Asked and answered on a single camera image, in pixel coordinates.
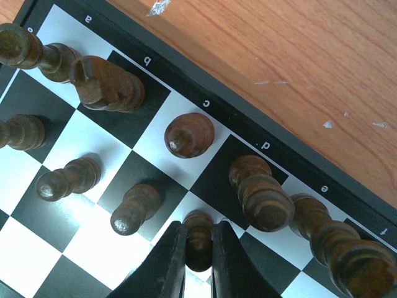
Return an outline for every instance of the brown chess piece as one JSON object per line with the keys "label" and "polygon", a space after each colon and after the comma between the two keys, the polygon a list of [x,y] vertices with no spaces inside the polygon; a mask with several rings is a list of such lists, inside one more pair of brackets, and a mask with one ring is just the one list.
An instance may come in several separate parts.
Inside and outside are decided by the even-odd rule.
{"label": "brown chess piece", "polygon": [[114,210],[110,224],[123,236],[136,233],[143,223],[159,210],[162,199],[159,192],[149,184],[137,184],[124,195],[123,202]]}
{"label": "brown chess piece", "polygon": [[245,217],[254,228],[277,231],[293,218],[291,198],[272,177],[272,170],[262,158],[256,155],[239,157],[230,167],[229,181],[238,193]]}
{"label": "brown chess piece", "polygon": [[0,120],[0,148],[9,145],[16,150],[31,150],[42,145],[45,128],[39,118],[16,115],[7,122]]}
{"label": "brown chess piece", "polygon": [[74,61],[70,81],[88,109],[132,112],[145,100],[145,88],[140,79],[97,56],[84,56]]}
{"label": "brown chess piece", "polygon": [[397,285],[396,261],[380,243],[361,240],[348,224],[332,220],[326,206],[309,194],[292,196],[290,227],[310,241],[316,260],[335,286],[349,297],[381,298]]}
{"label": "brown chess piece", "polygon": [[187,226],[186,265],[195,272],[212,266],[213,220],[204,212],[193,211],[183,222]]}
{"label": "brown chess piece", "polygon": [[36,192],[45,201],[55,202],[72,192],[82,194],[100,180],[99,165],[88,157],[70,161],[63,169],[43,174],[36,182]]}
{"label": "brown chess piece", "polygon": [[164,140],[168,150],[180,158],[192,158],[207,151],[215,138],[211,120],[199,113],[176,117],[167,127]]}
{"label": "brown chess piece", "polygon": [[0,63],[29,70],[38,67],[57,83],[69,82],[72,62],[80,54],[62,43],[43,45],[36,35],[15,24],[0,25]]}

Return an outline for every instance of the chess rook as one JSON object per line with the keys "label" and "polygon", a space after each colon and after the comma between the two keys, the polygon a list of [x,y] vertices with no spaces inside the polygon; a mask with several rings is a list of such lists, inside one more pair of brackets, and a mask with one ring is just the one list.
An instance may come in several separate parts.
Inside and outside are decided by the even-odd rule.
{"label": "chess rook", "polygon": [[78,57],[76,50],[62,43],[43,45],[36,35],[18,25],[0,25],[2,64],[25,70],[38,67],[51,81],[67,83],[70,66]]}
{"label": "chess rook", "polygon": [[123,202],[110,217],[110,224],[116,233],[132,235],[157,213],[161,204],[162,199],[154,187],[137,184],[125,193]]}
{"label": "chess rook", "polygon": [[212,266],[212,218],[199,211],[186,216],[183,224],[187,226],[186,265],[195,272],[203,272]]}
{"label": "chess rook", "polygon": [[96,56],[73,62],[69,78],[88,109],[132,112],[145,100],[145,88],[135,75]]}
{"label": "chess rook", "polygon": [[262,158],[239,157],[230,167],[229,181],[254,228],[273,232],[286,227],[293,218],[291,198],[272,177],[272,170]]}
{"label": "chess rook", "polygon": [[192,158],[207,151],[215,138],[211,120],[199,113],[176,117],[167,127],[164,140],[168,150],[180,158]]}
{"label": "chess rook", "polygon": [[72,192],[82,194],[100,180],[99,165],[88,157],[70,161],[63,169],[45,173],[36,182],[36,192],[45,201],[55,202]]}
{"label": "chess rook", "polygon": [[16,150],[36,149],[44,138],[44,125],[36,116],[16,115],[7,122],[0,120],[0,148],[9,145]]}
{"label": "chess rook", "polygon": [[381,244],[361,240],[344,222],[332,220],[326,206],[308,194],[292,196],[290,227],[310,241],[316,260],[327,267],[335,286],[349,297],[381,298],[397,284],[393,255]]}

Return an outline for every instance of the black plastic object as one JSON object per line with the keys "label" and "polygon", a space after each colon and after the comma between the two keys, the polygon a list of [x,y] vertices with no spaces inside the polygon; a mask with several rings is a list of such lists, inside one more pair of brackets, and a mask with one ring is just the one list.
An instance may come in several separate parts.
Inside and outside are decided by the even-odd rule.
{"label": "black plastic object", "polygon": [[172,222],[139,268],[107,298],[183,298],[187,227]]}
{"label": "black plastic object", "polygon": [[215,225],[212,253],[212,298],[281,298],[246,254],[230,223]]}

